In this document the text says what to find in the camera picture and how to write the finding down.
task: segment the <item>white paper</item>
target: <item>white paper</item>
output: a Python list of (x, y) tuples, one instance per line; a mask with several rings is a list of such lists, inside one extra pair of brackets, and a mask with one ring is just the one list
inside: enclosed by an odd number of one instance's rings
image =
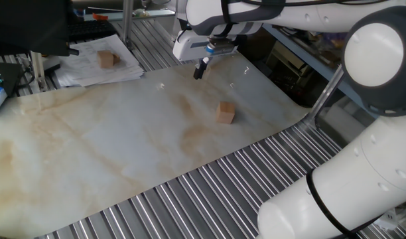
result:
[[(102, 82), (134, 80), (143, 74), (139, 62), (130, 53), (117, 35), (99, 40), (73, 44), (70, 46), (79, 50), (79, 56), (60, 57), (61, 69), (56, 73), (63, 83), (60, 85), (73, 85), (74, 82), (81, 86), (90, 86)], [(119, 55), (121, 62), (112, 68), (102, 69), (97, 62), (97, 51), (110, 50)]]

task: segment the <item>metal pole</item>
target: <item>metal pole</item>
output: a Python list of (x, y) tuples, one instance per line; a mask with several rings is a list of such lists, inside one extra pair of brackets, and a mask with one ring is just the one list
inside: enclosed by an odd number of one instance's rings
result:
[(123, 0), (123, 35), (122, 41), (126, 47), (131, 46), (131, 25), (134, 0)]
[(309, 114), (304, 119), (306, 123), (314, 122), (315, 125), (318, 126), (317, 117), (321, 110), (325, 107), (327, 101), (331, 98), (331, 95), (337, 89), (338, 85), (341, 83), (343, 74), (344, 72), (342, 65), (339, 65), (330, 82), (327, 84), (321, 96), (316, 101), (314, 107), (312, 107)]

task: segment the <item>shelf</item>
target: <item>shelf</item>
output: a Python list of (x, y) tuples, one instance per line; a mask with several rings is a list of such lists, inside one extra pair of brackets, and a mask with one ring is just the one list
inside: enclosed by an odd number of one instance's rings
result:
[[(288, 36), (284, 35), (278, 29), (273, 28), (272, 25), (268, 24), (263, 24), (263, 28), (266, 31), (268, 31), (268, 33), (271, 33), (271, 35), (273, 35), (278, 41), (283, 43), (283, 45), (285, 45), (289, 50), (295, 53), (300, 59), (306, 62), (309, 66), (311, 66), (314, 70), (316, 70), (321, 76), (326, 78), (328, 81), (330, 81), (330, 79), (333, 77), (334, 75), (333, 69), (323, 64), (316, 57), (311, 55), (303, 47), (295, 43), (293, 40), (291, 40)], [(342, 83), (338, 86), (338, 89), (345, 95), (347, 95), (347, 97), (349, 97), (351, 100), (353, 100), (357, 105), (359, 105), (359, 107), (365, 109), (360, 96), (350, 87), (347, 81), (349, 81), (349, 79), (347, 78), (343, 79)], [(371, 112), (368, 113), (374, 118), (378, 117), (377, 115)]]

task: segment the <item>keyboard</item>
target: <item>keyboard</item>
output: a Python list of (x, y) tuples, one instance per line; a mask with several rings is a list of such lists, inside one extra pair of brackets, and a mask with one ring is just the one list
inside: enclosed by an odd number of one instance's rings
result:
[(88, 40), (108, 37), (117, 34), (116, 29), (108, 21), (84, 21), (68, 25), (69, 40)]

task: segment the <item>wooden block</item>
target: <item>wooden block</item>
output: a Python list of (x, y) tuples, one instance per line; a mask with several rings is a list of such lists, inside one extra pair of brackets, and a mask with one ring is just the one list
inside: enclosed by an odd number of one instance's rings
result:
[(216, 110), (216, 121), (218, 123), (232, 123), (236, 109), (234, 104), (229, 102), (220, 102)]
[(113, 54), (113, 65), (119, 62), (121, 62), (121, 58), (119, 57), (119, 55)]
[(97, 61), (100, 68), (111, 68), (114, 62), (114, 56), (110, 50), (100, 50), (97, 52)]

